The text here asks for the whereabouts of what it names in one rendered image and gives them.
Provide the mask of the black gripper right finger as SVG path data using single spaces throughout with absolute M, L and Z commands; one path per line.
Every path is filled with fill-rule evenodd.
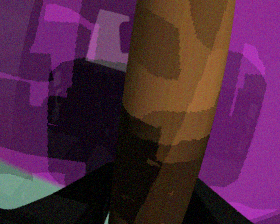
M 255 224 L 197 178 L 181 224 Z

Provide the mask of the brown cylinder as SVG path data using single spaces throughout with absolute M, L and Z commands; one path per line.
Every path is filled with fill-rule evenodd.
M 220 98 L 235 1 L 136 1 L 107 223 L 182 223 Z

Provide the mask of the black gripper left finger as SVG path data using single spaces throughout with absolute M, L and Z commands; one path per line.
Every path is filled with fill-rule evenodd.
M 104 224 L 110 211 L 114 162 L 60 191 L 14 209 L 0 208 L 0 224 Z

